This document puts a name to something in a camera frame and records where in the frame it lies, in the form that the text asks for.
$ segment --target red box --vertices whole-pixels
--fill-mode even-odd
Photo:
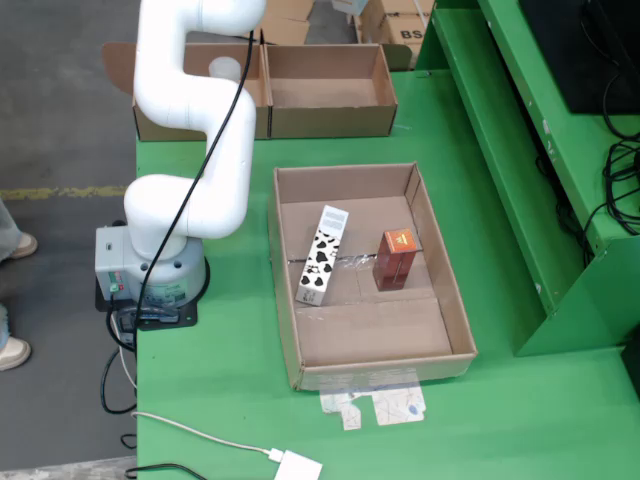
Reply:
[[[373,277],[378,290],[404,288],[417,251],[418,247],[408,228],[384,232],[378,258],[373,267]]]

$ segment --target jeans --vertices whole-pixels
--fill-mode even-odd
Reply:
[[[18,248],[21,237],[22,233],[0,199],[0,262],[9,258]]]
[[[18,245],[22,233],[11,218],[9,210],[0,199],[0,262],[11,255]],[[9,339],[9,319],[7,310],[0,304],[0,349],[4,348]]]
[[[9,315],[7,309],[0,303],[0,350],[4,348],[9,340]]]

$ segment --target concrete floor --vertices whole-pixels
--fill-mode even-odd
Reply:
[[[94,231],[123,218],[122,197],[64,189],[134,178],[131,100],[104,75],[100,48],[135,41],[138,7],[0,0],[0,190],[13,198],[6,204],[18,225],[40,241],[35,256],[0,266],[0,301],[14,334],[33,347],[25,366],[0,374],[0,471],[130,454],[119,436],[135,423],[100,408],[100,376],[114,346],[93,308]],[[310,20],[308,43],[355,42],[329,0],[317,0]],[[110,403],[129,405],[135,399],[122,369],[112,373]]]

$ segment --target cow print carton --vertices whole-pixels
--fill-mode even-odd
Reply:
[[[333,272],[349,214],[326,205],[300,277],[296,300],[320,306]]]

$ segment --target yellow floor line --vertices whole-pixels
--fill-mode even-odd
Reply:
[[[46,200],[52,197],[122,197],[125,186],[86,187],[86,188],[16,188],[0,190],[2,200]]]

